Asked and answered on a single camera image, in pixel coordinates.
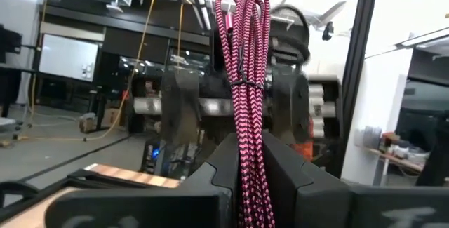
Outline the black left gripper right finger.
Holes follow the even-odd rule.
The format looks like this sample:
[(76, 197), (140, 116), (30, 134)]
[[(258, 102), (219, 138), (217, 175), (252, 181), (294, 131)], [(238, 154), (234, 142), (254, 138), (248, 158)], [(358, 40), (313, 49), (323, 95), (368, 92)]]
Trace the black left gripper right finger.
[(448, 189), (349, 184), (263, 133), (277, 227), (448, 228)]

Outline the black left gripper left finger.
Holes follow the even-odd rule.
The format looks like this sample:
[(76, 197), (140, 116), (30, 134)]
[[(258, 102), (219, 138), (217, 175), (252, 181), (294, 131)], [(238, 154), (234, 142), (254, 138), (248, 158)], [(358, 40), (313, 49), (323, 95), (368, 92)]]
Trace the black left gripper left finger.
[(46, 210), (47, 228), (237, 226), (238, 145), (233, 133), (178, 187), (84, 189)]

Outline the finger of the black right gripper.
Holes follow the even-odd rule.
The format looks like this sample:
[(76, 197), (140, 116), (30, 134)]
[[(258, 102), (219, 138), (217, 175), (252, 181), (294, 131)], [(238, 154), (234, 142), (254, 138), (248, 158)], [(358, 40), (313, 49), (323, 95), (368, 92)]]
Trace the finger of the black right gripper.
[(195, 143), (201, 118), (199, 75), (187, 69), (164, 72), (161, 109), (162, 140), (174, 147)]
[(309, 84), (303, 74), (273, 73), (271, 133), (282, 142), (303, 144), (309, 136)]

